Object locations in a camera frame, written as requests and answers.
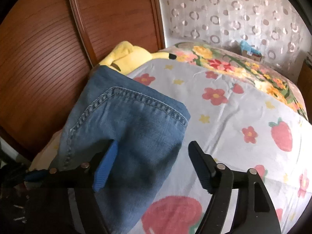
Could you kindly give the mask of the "white circle pattern curtain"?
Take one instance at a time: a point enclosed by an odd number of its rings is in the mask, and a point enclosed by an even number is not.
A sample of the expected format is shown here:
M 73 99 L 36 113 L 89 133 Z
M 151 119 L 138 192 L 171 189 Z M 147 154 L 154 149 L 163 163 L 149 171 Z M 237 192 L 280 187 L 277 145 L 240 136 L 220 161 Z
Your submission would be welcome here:
M 239 51 L 246 41 L 267 64 L 296 80 L 311 34 L 289 0 L 160 0 L 165 45 L 203 41 Z

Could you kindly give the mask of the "white floral bed quilt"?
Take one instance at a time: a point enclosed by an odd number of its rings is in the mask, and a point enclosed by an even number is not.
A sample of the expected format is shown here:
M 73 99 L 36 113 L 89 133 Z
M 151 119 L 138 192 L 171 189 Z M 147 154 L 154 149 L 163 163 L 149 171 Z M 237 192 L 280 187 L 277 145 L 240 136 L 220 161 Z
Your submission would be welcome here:
M 263 180 L 282 233 L 288 233 L 311 199 L 311 124 L 285 104 L 228 75 L 164 59 L 126 75 L 181 102 L 190 119 L 172 169 L 153 202 L 127 233 L 194 233 L 211 196 L 201 187 L 188 156 L 196 141 L 219 163 L 254 168 Z M 53 167 L 61 132 L 31 170 Z

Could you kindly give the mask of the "yellow plush toy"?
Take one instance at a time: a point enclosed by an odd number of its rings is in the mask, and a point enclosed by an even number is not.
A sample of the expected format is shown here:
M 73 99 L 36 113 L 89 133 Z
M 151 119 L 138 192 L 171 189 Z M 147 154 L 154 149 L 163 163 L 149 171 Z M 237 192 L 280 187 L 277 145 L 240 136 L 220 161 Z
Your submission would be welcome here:
M 142 47 L 133 45 L 128 41 L 122 41 L 100 61 L 99 65 L 108 66 L 123 75 L 127 75 L 153 59 L 175 60 L 176 58 L 175 54 L 168 52 L 150 53 Z

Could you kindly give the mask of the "colourful flower blanket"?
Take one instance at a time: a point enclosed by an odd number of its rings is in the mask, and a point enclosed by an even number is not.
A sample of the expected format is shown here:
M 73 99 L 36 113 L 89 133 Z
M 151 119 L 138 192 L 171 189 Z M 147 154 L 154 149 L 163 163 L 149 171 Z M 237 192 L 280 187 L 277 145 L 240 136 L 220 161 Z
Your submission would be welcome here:
M 308 119 L 305 103 L 298 87 L 267 65 L 204 42 L 180 42 L 163 51 L 176 55 L 180 62 L 201 66 L 215 73 L 249 83 Z

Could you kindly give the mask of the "blue denim pants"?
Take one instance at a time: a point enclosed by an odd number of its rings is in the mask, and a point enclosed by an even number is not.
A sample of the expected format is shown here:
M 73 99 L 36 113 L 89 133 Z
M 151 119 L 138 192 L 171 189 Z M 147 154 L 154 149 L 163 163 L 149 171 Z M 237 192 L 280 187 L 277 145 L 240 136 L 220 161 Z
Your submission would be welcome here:
M 95 197 L 110 232 L 127 233 L 168 177 L 189 119 L 183 103 L 101 66 L 67 119 L 52 166 L 75 169 L 115 140 L 116 159 Z

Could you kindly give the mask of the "blue item on box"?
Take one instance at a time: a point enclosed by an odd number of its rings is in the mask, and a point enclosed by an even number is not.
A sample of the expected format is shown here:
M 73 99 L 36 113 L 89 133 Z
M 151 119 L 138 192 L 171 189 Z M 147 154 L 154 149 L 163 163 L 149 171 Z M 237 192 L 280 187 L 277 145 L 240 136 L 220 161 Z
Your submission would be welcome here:
M 240 45 L 241 56 L 251 59 L 255 62 L 262 62 L 264 60 L 264 56 L 260 51 L 254 49 L 247 41 L 242 40 Z

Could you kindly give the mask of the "wooden side cabinet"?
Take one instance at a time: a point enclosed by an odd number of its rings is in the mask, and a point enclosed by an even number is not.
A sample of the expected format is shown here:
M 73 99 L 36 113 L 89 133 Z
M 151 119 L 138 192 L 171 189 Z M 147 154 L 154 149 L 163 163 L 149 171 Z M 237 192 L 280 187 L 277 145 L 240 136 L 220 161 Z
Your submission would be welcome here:
M 298 76 L 297 86 L 303 96 L 311 91 L 311 63 L 305 58 Z

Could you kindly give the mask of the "brown wooden wardrobe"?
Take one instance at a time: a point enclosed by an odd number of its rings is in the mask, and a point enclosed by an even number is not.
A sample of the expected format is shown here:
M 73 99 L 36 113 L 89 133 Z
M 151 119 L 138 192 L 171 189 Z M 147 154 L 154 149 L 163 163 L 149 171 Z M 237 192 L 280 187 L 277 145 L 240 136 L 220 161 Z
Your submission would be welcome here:
M 33 159 L 123 40 L 164 48 L 159 0 L 18 0 L 1 23 L 1 138 Z

